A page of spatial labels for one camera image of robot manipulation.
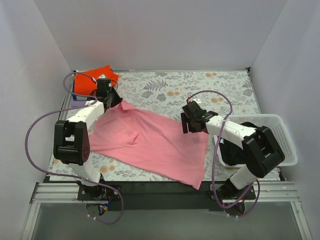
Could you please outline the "pink polo shirt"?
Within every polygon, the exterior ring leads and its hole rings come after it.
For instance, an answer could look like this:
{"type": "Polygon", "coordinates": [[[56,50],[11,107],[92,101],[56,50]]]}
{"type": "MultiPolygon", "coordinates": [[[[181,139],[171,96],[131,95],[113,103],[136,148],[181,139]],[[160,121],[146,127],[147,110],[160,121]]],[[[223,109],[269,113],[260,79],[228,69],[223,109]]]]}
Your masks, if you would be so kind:
{"type": "Polygon", "coordinates": [[[95,122],[89,143],[94,153],[198,190],[208,138],[204,132],[184,134],[179,121],[122,101],[95,122]]]}

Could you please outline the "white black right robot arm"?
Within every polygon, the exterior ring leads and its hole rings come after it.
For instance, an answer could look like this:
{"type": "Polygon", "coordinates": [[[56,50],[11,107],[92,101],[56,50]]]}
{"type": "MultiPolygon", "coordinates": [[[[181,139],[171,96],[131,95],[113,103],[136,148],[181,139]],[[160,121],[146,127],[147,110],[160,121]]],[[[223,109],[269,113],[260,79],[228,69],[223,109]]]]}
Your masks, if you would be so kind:
{"type": "Polygon", "coordinates": [[[218,197],[237,199],[257,179],[264,178],[285,160],[285,154],[272,131],[266,127],[251,127],[224,119],[213,111],[202,109],[191,101],[182,107],[182,129],[186,133],[205,132],[221,136],[242,151],[244,166],[219,188],[212,188],[218,197]]]}

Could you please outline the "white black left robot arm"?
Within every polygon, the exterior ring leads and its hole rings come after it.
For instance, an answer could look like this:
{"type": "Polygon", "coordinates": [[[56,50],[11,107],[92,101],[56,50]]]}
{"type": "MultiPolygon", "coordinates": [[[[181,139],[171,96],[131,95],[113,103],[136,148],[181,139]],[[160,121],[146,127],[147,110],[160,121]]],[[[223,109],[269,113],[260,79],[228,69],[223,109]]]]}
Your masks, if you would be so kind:
{"type": "Polygon", "coordinates": [[[94,91],[97,102],[87,101],[88,107],[80,109],[67,120],[57,121],[54,126],[53,156],[83,178],[82,183],[90,186],[89,194],[95,200],[103,199],[107,191],[100,183],[102,175],[89,159],[91,149],[88,129],[108,109],[121,103],[122,98],[112,86],[114,82],[105,75],[98,77],[97,89],[94,91]]]}

